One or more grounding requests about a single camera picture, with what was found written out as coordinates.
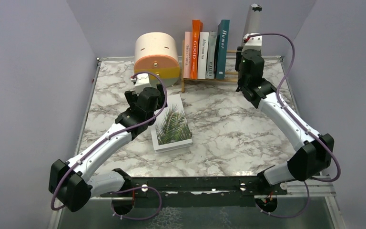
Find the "palm leaf cover book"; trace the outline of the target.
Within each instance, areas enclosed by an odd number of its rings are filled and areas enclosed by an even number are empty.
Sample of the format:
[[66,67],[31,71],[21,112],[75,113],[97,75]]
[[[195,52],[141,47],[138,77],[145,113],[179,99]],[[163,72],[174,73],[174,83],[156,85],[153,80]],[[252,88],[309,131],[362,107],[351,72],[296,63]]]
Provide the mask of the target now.
[[151,126],[151,137],[156,153],[188,147],[193,144],[180,94],[169,95],[163,109]]

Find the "dark teal book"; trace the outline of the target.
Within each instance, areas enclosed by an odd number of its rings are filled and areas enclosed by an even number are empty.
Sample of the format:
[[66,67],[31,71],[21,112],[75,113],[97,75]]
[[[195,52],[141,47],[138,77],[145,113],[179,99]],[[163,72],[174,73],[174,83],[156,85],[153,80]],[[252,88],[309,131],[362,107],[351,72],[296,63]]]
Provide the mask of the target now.
[[227,55],[227,43],[229,37],[230,20],[221,20],[217,30],[217,43],[215,50],[215,78],[223,80],[225,78],[225,62]]

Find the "grey landscape cover book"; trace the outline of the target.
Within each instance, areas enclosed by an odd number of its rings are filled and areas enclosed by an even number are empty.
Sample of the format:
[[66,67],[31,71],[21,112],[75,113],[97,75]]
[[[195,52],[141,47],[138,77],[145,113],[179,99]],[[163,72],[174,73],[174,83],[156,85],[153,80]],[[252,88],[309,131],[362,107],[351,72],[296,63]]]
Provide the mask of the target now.
[[206,79],[214,79],[214,55],[217,32],[209,32]]

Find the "grey white cover book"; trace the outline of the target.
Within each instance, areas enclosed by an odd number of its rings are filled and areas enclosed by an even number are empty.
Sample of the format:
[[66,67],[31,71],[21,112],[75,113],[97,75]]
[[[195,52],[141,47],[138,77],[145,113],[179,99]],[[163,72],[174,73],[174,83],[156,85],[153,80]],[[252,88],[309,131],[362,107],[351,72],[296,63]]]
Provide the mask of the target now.
[[262,14],[262,6],[259,4],[253,3],[249,6],[248,14],[246,17],[246,23],[244,26],[244,36],[242,45],[244,46],[247,38],[247,35],[258,34],[260,29],[260,21],[261,21],[261,14]]

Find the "orange fashion show book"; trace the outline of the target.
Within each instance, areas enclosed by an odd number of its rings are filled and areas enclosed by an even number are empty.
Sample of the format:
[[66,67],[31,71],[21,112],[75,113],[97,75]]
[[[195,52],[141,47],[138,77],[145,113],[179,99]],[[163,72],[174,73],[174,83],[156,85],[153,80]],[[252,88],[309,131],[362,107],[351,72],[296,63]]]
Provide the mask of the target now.
[[200,32],[203,29],[203,23],[201,20],[192,20],[192,54],[191,54],[191,74],[190,79],[197,79],[197,66],[198,66],[198,43]]

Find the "pink flower cover book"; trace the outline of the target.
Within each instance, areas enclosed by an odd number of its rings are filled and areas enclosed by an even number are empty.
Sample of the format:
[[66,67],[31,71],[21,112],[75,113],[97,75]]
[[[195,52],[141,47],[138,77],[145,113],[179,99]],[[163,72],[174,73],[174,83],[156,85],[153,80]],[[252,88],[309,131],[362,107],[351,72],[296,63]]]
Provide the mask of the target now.
[[191,54],[192,54],[192,33],[185,32],[184,37],[184,51],[183,51],[183,77],[190,79],[191,73]]

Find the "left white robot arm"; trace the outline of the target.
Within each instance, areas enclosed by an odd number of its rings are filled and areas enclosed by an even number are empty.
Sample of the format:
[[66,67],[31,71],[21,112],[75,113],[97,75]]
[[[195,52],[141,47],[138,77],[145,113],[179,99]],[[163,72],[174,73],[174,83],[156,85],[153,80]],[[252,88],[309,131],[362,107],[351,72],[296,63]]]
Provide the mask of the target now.
[[130,106],[119,114],[104,135],[68,161],[58,159],[52,164],[49,180],[52,210],[66,207],[75,212],[92,197],[108,192],[125,196],[130,192],[130,182],[119,172],[111,171],[96,177],[93,173],[111,155],[154,124],[167,106],[167,91],[159,83],[156,87],[144,88],[139,94],[126,91],[124,95]]

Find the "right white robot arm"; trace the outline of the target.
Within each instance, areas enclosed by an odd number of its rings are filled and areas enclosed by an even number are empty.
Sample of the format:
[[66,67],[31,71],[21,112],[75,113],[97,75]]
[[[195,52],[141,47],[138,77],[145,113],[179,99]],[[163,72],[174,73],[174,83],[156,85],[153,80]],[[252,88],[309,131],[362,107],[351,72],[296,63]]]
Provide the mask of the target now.
[[276,184],[305,181],[331,164],[328,150],[333,150],[334,139],[309,127],[277,93],[276,87],[263,77],[264,58],[255,49],[239,46],[236,51],[235,70],[238,72],[237,91],[256,109],[269,117],[284,133],[295,154],[284,163],[258,173],[256,189],[268,194]]

